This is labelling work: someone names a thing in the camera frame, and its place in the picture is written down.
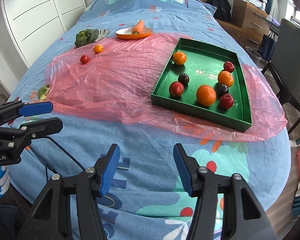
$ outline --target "red dot pattern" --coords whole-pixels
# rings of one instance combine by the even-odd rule
[[[214,161],[209,161],[207,163],[206,168],[209,169],[210,171],[212,171],[213,173],[215,173],[216,170],[217,170],[217,165],[216,165],[216,163]]]
[[[180,212],[180,217],[191,217],[193,215],[193,209],[186,207]]]

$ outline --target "blue gripper pad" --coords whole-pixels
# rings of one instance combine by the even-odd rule
[[[120,147],[118,145],[115,145],[115,147],[112,149],[111,152],[109,150],[106,157],[108,157],[109,154],[111,155],[111,157],[109,158],[109,161],[104,169],[104,172],[101,175],[101,187],[99,191],[101,197],[103,197],[110,190],[114,173],[115,170],[117,169],[119,159],[120,159]]]
[[[189,196],[191,196],[194,192],[194,189],[192,187],[191,173],[186,165],[186,159],[189,157],[187,156],[185,150],[183,149],[180,143],[177,143],[173,147],[173,158],[174,162],[176,163],[183,188],[185,192],[187,192]]]
[[[20,110],[19,114],[24,117],[39,115],[39,114],[48,114],[53,110],[53,104],[50,101],[40,102],[34,104],[25,104]]]

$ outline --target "pink plastic bag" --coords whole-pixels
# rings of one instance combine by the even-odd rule
[[[54,110],[91,119],[142,123],[173,132],[222,141],[260,141],[287,123],[279,101],[262,74],[242,65],[252,112],[252,127],[238,132],[199,118],[152,106],[150,94],[180,34],[156,33],[135,41],[102,40],[104,51],[90,44],[53,59],[47,68]],[[86,54],[90,61],[80,63]]]

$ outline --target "green tray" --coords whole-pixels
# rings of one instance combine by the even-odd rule
[[[171,55],[151,94],[152,104],[241,132],[249,129],[252,125],[249,97],[237,54],[211,44],[183,38],[180,38],[173,53],[176,51],[184,52],[187,61],[184,65],[175,65]],[[209,85],[217,92],[218,74],[227,60],[235,66],[231,73],[234,84],[229,88],[234,105],[228,110],[221,108],[218,105],[219,96],[211,106],[200,105],[196,99],[197,89],[201,85]],[[189,76],[190,82],[180,98],[172,97],[169,94],[170,84],[178,81],[178,76],[182,73]]]

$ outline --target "tangerine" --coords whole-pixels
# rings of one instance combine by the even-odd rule
[[[181,51],[177,51],[172,55],[172,61],[176,65],[183,65],[184,63],[186,63],[186,60],[187,60],[186,54],[184,54]]]
[[[202,85],[197,90],[197,100],[203,106],[211,106],[217,98],[214,89],[208,85]]]
[[[220,208],[221,208],[221,210],[223,211],[223,206],[224,206],[224,198],[221,198],[221,200],[220,200]]]
[[[104,50],[104,48],[103,48],[103,46],[100,45],[100,44],[98,44],[98,45],[96,45],[96,46],[93,47],[93,51],[94,51],[94,53],[96,53],[96,54],[102,52],[103,50]]]
[[[233,85],[233,77],[230,72],[223,70],[218,75],[219,84],[224,84],[228,88]]]

